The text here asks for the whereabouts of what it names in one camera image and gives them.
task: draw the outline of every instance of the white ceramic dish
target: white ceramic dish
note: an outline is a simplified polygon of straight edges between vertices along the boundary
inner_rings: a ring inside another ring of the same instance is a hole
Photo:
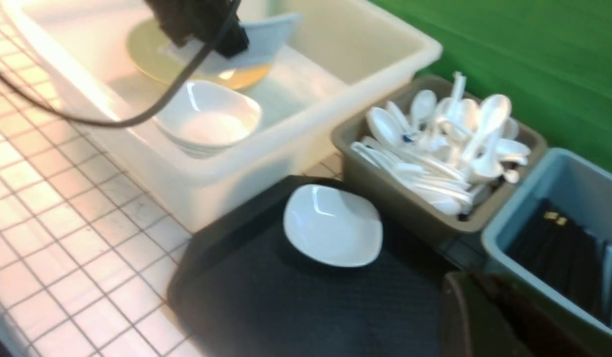
[[[297,250],[329,266],[365,266],[383,246],[383,224],[369,201],[321,185],[304,185],[292,193],[283,230]]]
[[[216,154],[251,136],[261,116],[260,105],[249,97],[192,81],[158,114],[156,124],[183,151]]]

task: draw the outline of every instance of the light blue bin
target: light blue bin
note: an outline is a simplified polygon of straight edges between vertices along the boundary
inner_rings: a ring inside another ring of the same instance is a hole
[[[555,148],[548,151],[482,232],[482,244],[491,257],[487,269],[516,274],[580,318],[612,334],[612,329],[505,254],[544,198],[550,199],[596,237],[612,243],[612,174],[573,152]],[[604,282],[609,283],[612,253],[608,254],[605,269]]]

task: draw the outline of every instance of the yellow plate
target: yellow plate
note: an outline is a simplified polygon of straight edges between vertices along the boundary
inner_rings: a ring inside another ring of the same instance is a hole
[[[159,29],[155,19],[138,23],[127,36],[125,47],[138,70],[149,75],[158,82],[171,84],[182,72],[184,65],[176,59],[161,53],[160,49],[169,44],[167,36]],[[272,64],[250,68],[238,68],[220,75],[202,75],[195,73],[190,79],[211,81],[232,90],[240,90],[258,83],[263,79]]]

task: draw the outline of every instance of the green wall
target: green wall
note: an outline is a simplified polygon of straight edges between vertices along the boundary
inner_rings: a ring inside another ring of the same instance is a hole
[[[467,75],[478,97],[612,172],[612,0],[372,0],[444,46],[427,72]]]

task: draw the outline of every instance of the black cord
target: black cord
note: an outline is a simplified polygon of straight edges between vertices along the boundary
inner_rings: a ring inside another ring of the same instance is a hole
[[[76,116],[68,115],[66,113],[56,111],[54,110],[54,108],[50,108],[46,106],[45,104],[42,104],[41,102],[38,102],[38,100],[30,97],[27,93],[23,93],[23,91],[21,91],[19,88],[17,88],[17,86],[11,83],[4,75],[2,75],[2,73],[0,73],[0,81],[2,81],[8,88],[13,90],[15,93],[20,95],[25,100],[29,101],[34,106],[38,107],[39,109],[42,109],[43,111],[46,111],[47,113],[56,115],[61,119],[65,119],[65,120],[72,121],[72,122],[77,122],[79,124],[99,126],[99,127],[104,127],[104,128],[127,128],[130,126],[136,126],[136,125],[142,124],[143,122],[146,122],[147,120],[151,119],[154,115],[156,115],[158,112],[163,110],[163,108],[167,106],[167,104],[174,97],[174,95],[176,95],[176,93],[179,91],[179,89],[182,87],[185,81],[195,72],[195,70],[199,67],[199,65],[203,63],[204,59],[206,59],[207,56],[209,56],[209,54],[213,50],[215,50],[215,48],[220,43],[220,41],[222,41],[222,38],[224,38],[224,36],[226,36],[227,32],[229,31],[229,28],[231,27],[231,23],[236,19],[236,12],[237,12],[238,7],[240,7],[240,2],[241,0],[233,0],[231,2],[229,13],[226,16],[226,19],[224,23],[222,24],[222,27],[220,27],[220,31],[218,32],[218,34],[215,36],[215,38],[213,38],[213,40],[202,45],[202,48],[200,49],[198,54],[195,55],[195,57],[193,57],[193,59],[189,62],[186,68],[176,77],[176,79],[172,82],[171,86],[169,86],[167,91],[165,91],[165,94],[163,94],[163,96],[160,97],[160,99],[158,99],[156,103],[154,103],[146,111],[140,113],[137,116],[126,119],[126,120],[122,120],[122,121],[105,120],[103,121],[103,120],[79,118]]]

